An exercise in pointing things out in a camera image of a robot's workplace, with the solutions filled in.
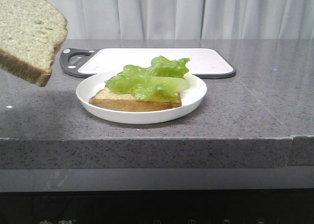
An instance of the white plate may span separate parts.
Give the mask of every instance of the white plate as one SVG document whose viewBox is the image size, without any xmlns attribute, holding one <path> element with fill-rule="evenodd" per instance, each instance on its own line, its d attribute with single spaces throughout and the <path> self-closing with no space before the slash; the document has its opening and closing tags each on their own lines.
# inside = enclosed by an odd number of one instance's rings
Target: white plate
<svg viewBox="0 0 314 224">
<path fill-rule="evenodd" d="M 84 108 L 91 114 L 112 122 L 124 124 L 155 124 L 180 118 L 195 110 L 201 103 L 206 91 L 206 84 L 198 77 L 186 74 L 190 88 L 181 92 L 182 106 L 160 111 L 125 112 L 108 110 L 89 104 L 89 99 L 105 87 L 105 81 L 117 75 L 119 71 L 111 71 L 93 75 L 83 80 L 76 89 L 76 95 Z"/>
</svg>

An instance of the white curtain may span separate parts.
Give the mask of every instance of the white curtain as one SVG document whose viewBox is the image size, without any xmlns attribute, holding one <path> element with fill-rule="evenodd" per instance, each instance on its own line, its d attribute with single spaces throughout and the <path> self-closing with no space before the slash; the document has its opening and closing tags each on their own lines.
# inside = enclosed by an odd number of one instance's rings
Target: white curtain
<svg viewBox="0 0 314 224">
<path fill-rule="evenodd" d="M 48 0 L 69 39 L 313 39 L 314 0 Z"/>
</svg>

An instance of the bread slice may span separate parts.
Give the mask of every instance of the bread slice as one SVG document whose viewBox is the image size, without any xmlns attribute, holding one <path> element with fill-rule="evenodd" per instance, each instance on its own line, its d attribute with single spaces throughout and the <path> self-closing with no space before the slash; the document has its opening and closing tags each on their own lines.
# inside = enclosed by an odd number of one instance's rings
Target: bread slice
<svg viewBox="0 0 314 224">
<path fill-rule="evenodd" d="M 154 99 L 154 101 L 141 101 L 137 100 L 131 94 L 116 93 L 108 87 L 100 90 L 89 100 L 89 103 L 110 110 L 130 112 L 158 111 L 182 106 L 181 95 L 179 93 L 174 102 L 169 102 L 161 98 Z"/>
<path fill-rule="evenodd" d="M 0 0 L 0 7 L 0 67 L 45 86 L 68 34 L 66 18 L 46 0 Z"/>
</svg>

